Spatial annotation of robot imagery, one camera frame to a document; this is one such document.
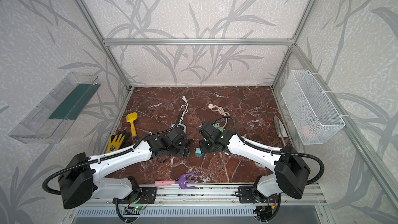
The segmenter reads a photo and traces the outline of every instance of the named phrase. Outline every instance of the white wire mesh basket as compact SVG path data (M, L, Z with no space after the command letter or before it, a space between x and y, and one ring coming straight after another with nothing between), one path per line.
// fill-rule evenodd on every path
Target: white wire mesh basket
M309 70L292 70L281 94L303 144L323 144L346 125Z

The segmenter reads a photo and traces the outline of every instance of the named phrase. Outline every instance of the yellow toy shovel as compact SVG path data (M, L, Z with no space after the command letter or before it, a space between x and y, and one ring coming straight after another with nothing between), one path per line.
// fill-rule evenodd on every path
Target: yellow toy shovel
M136 112L130 113L130 114L128 114L126 116L126 121L131 124L131 136L133 138L137 137L137 132L135 131L135 127L134 127L134 124L133 124L133 121L135 121L136 119L137 119L137 113Z

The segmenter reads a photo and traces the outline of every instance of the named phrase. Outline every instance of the white power cord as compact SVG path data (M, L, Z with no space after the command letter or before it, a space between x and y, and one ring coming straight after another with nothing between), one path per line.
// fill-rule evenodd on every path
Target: white power cord
M213 104L209 104L209 109L211 109L213 112L219 112L223 116L227 116L227 115L229 116L229 113L228 112L224 112L224 109L222 107L219 107L219 106L216 106L216 105L213 105ZM223 129L225 128L227 121L228 121L228 119L226 118L225 119L225 124L222 127Z
M182 112L182 116L181 116L181 119L180 119L180 124L181 124L181 122L182 122L182 118L184 117L184 115L185 115L185 114L188 112L188 110L189 110L188 101L187 101L187 98L185 97L185 95L182 97L182 100L185 101L185 104L183 104L183 105L180 107L180 111Z

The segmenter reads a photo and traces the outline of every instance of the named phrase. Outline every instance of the leaf pattern wallpaper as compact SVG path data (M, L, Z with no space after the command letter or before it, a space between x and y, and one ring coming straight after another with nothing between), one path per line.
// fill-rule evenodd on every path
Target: leaf pattern wallpaper
M398 179L398 0L319 0L298 45L395 179ZM322 158L320 184L337 223L398 223L398 214L345 132L303 146L276 92L297 147Z
M291 38L308 0L85 0L106 38ZM132 85L271 85L285 46L119 46Z
M75 154L102 152L127 90L73 0L0 0L0 222L56 223L62 201L41 188ZM101 84L58 144L8 136L69 72Z

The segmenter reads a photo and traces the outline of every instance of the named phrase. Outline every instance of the brown marble surface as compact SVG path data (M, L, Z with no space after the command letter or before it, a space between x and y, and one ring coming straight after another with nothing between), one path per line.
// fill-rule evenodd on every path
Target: brown marble surface
M156 159L133 164L110 174L108 177L134 177L139 184L154 183L156 180L177 180L182 174L194 172L198 182L254 182L259 175L272 172L254 161L225 152L204 154L195 157L202 136L198 128L203 122L212 122L221 115L212 112L208 105L224 108L237 120L242 136L274 147L282 147L276 134L274 116L280 119L270 87L143 87L134 88L132 97L119 124L119 130L130 131L126 115L137 112L134 125L137 138L129 138L126 146L135 143L149 133L166 130L176 120L180 107L184 104L182 96L188 100L189 112L182 124L187 126L187 138L194 139L190 145L191 155L187 158L173 156L168 162L159 163ZM226 129L233 130L232 121Z

